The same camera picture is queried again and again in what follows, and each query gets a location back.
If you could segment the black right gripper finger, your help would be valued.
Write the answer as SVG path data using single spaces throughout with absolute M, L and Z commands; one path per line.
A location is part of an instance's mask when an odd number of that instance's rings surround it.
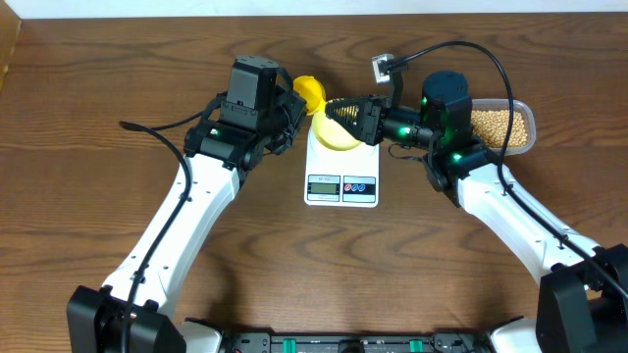
M 370 101 L 369 95 L 337 98 L 326 104 L 325 112 L 330 118 L 357 118 L 364 112 L 366 104 Z
M 332 120 L 338 123 L 354 139 L 361 142 L 367 141 L 365 132 L 366 119 L 363 116 L 333 116 Z

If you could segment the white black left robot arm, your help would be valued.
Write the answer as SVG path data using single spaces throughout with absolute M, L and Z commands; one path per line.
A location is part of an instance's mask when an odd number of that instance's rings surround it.
M 124 262 L 99 289 L 79 286 L 67 306 L 74 352 L 218 352 L 222 334 L 198 320 L 175 325 L 183 284 L 210 229 L 267 154 L 293 144 L 306 102 L 287 70 L 238 56 L 229 87 L 199 113 L 177 148 L 159 126 L 121 122 L 163 142 L 179 170 Z

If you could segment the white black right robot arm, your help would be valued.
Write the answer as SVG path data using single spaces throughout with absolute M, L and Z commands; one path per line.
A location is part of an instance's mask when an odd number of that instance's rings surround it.
M 561 222 L 473 131 L 459 73 L 429 75 L 417 111 L 386 96 L 329 102 L 327 116 L 368 145 L 420 148 L 430 184 L 490 228 L 539 285 L 537 316 L 489 332 L 496 352 L 624 352 L 627 248 L 604 248 Z

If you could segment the yellow plastic measuring scoop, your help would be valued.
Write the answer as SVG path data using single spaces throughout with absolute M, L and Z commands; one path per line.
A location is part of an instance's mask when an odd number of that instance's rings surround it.
M 326 104 L 333 100 L 327 99 L 327 93 L 323 84 L 314 76 L 297 77 L 293 81 L 293 91 L 304 101 L 304 106 L 299 112 L 304 117 L 313 117 L 318 111 L 325 112 Z

